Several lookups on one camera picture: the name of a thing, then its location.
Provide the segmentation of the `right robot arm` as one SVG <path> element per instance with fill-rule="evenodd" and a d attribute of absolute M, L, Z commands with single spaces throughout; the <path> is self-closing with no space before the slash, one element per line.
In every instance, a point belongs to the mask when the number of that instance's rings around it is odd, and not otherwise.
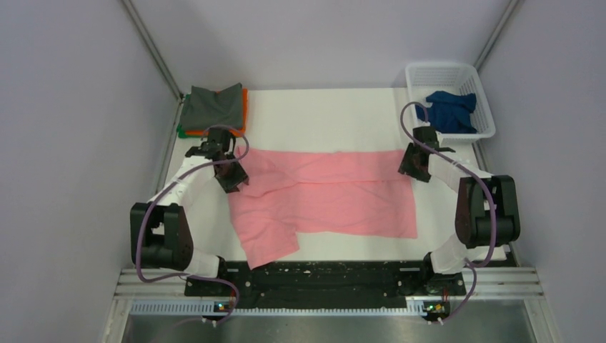
<path fill-rule="evenodd" d="M 440 145 L 436 130 L 421 126 L 410 138 L 398 172 L 428 183 L 441 181 L 456 195 L 454 234 L 425 255 L 419 285 L 439 294 L 455 284 L 464 268 L 486 267 L 496 248 L 520 236 L 515 181 L 507 175 L 482 171 L 461 159 L 454 149 Z"/>

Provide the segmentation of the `pink t-shirt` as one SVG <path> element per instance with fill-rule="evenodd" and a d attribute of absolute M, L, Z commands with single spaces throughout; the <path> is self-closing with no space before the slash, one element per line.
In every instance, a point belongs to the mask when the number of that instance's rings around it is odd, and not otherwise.
<path fill-rule="evenodd" d="M 232 226 L 249 267 L 299 250 L 299 234 L 333 232 L 415 239 L 403 151 L 309 153 L 237 149 L 249 180 L 229 195 Z"/>

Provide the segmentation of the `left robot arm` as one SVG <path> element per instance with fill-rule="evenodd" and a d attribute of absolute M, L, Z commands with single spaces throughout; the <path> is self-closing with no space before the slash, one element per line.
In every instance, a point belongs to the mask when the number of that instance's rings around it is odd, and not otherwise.
<path fill-rule="evenodd" d="M 248 154 L 235 153 L 244 132 L 225 124 L 209 127 L 198 146 L 191 147 L 177 174 L 147 202 L 137 202 L 129 212 L 131 257 L 136 275 L 143 283 L 172 277 L 201 281 L 212 295 L 230 288 L 222 257 L 196 248 L 188 213 L 208 184 L 216 184 L 226 194 L 238 192 L 249 176 L 240 161 Z"/>

